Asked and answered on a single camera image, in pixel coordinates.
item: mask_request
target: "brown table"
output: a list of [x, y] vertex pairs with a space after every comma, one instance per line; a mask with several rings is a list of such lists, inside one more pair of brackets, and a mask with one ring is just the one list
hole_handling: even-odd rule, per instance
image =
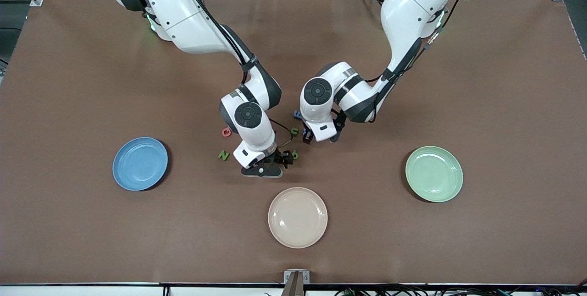
[[[205, 0], [279, 81], [270, 117], [289, 127], [299, 92], [325, 64], [365, 78], [390, 49], [371, 0]], [[566, 7], [550, 0], [462, 1], [373, 125], [338, 144], [289, 146], [281, 179], [240, 175], [220, 98], [241, 73], [228, 54], [188, 55], [114, 0], [32, 8], [0, 89], [0, 283], [268, 282], [292, 267], [315, 283], [577, 283], [587, 269], [587, 66]], [[280, 141], [286, 135], [277, 128]], [[169, 148], [148, 192], [112, 178], [135, 137]], [[464, 170], [446, 203], [403, 178], [420, 146]], [[289, 187], [315, 190], [329, 225], [303, 250], [266, 222]]]

